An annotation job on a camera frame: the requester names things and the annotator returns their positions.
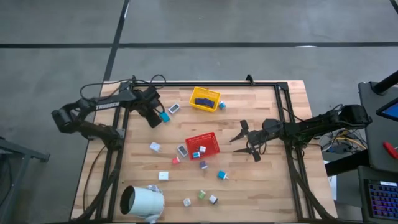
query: wooden table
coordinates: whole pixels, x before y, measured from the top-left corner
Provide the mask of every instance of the wooden table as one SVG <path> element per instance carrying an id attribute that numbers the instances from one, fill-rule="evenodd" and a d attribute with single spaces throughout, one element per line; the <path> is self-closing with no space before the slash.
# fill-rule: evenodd
<path id="1" fill-rule="evenodd" d="M 302 119 L 310 118 L 312 114 L 304 82 L 288 81 L 288 83 L 295 115 Z M 118 86 L 118 84 L 104 85 L 101 95 L 110 94 Z M 114 222 L 142 222 L 140 218 L 132 215 L 122 215 L 119 199 L 128 185 L 145 187 L 150 184 L 157 185 L 165 196 L 165 210 L 158 222 L 297 220 L 283 142 L 279 139 L 269 141 L 267 151 L 261 156 L 260 162 L 254 162 L 252 156 L 245 153 L 232 153 L 236 149 L 244 148 L 246 138 L 229 142 L 239 133 L 241 128 L 239 121 L 242 119 L 248 121 L 250 130 L 261 129 L 261 124 L 266 118 L 279 119 L 274 89 L 270 87 L 211 87 L 211 89 L 221 92 L 221 99 L 227 106 L 225 110 L 210 113 L 192 108 L 188 102 L 192 87 L 165 87 L 159 90 L 160 100 L 164 106 L 169 108 L 174 103 L 181 106 L 180 111 L 170 116 L 169 123 L 162 123 L 152 129 L 136 111 L 130 114 L 114 208 Z M 113 115 L 114 110 L 99 111 L 95 116 L 95 123 L 110 125 Z M 188 156 L 183 158 L 179 165 L 172 165 L 171 159 L 179 155 L 176 149 L 179 144 L 185 144 L 186 138 L 209 132 L 216 134 L 221 153 L 206 158 L 207 170 L 201 170 L 199 161 L 190 161 Z M 151 142 L 161 144 L 162 151 L 155 153 L 149 149 Z M 101 141 L 90 142 L 88 146 L 72 218 L 83 212 L 83 188 L 90 166 L 102 147 Z M 86 206 L 99 190 L 105 154 L 103 152 L 93 169 L 87 189 Z M 336 217 L 335 204 L 319 147 L 306 148 L 304 161 L 312 192 L 328 212 Z M 219 170 L 227 172 L 229 180 L 217 179 Z M 170 180 L 158 181 L 159 171 L 169 171 Z M 207 193 L 204 200 L 198 199 L 199 190 Z M 109 194 L 110 190 L 105 199 L 104 211 L 108 210 Z M 217 205 L 209 202 L 208 197 L 211 194 L 218 197 Z M 303 194 L 300 195 L 305 210 Z M 190 198 L 192 202 L 190 207 L 183 206 L 185 198 Z"/>

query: red basket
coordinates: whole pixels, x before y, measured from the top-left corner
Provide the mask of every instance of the red basket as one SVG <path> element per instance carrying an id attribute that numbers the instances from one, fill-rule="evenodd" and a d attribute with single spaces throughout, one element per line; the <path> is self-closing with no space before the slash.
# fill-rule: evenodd
<path id="1" fill-rule="evenodd" d="M 200 158 L 220 153 L 220 147 L 218 146 L 216 135 L 214 133 L 206 133 L 187 138 L 185 143 L 187 144 L 189 158 L 191 160 L 194 160 L 192 154 L 198 151 L 199 146 L 206 147 L 206 152 L 201 154 Z"/>

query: table leg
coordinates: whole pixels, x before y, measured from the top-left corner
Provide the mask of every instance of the table leg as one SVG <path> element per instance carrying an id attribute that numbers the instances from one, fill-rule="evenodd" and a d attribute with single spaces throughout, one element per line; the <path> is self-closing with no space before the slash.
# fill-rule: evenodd
<path id="1" fill-rule="evenodd" d="M 358 166 L 369 166 L 367 150 L 325 164 L 328 177 L 354 170 Z"/>

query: red tool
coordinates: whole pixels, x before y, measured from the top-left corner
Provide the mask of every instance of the red tool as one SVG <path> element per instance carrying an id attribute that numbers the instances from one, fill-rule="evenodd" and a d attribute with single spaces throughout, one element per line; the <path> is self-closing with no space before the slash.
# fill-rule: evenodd
<path id="1" fill-rule="evenodd" d="M 394 159 L 398 159 L 398 152 L 396 150 L 397 149 L 396 147 L 392 146 L 388 142 L 383 142 L 383 146 L 391 157 L 393 157 Z"/>

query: white cylinder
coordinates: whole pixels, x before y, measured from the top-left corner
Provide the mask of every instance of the white cylinder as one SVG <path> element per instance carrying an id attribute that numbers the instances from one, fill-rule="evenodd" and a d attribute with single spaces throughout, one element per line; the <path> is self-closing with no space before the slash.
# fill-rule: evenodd
<path id="1" fill-rule="evenodd" d="M 141 187 L 128 186 L 120 199 L 120 211 L 141 218 L 160 216 L 164 209 L 164 196 Z"/>

